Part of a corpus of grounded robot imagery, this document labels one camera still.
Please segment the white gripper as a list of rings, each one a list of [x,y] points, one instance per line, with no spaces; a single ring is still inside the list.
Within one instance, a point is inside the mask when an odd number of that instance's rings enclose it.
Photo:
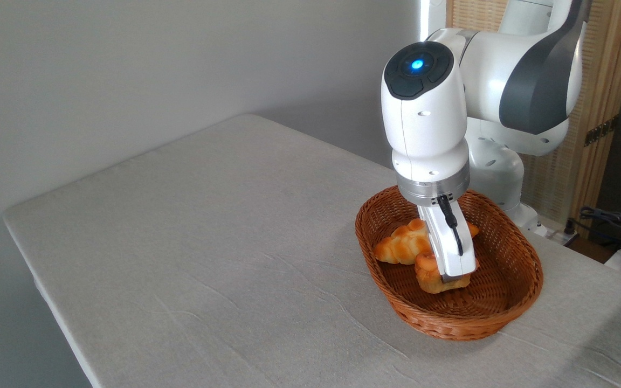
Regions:
[[[446,285],[469,285],[477,263],[471,232],[458,202],[451,202],[457,222],[456,233],[446,223],[445,214],[439,206],[418,206],[417,209],[427,225],[442,282]]]

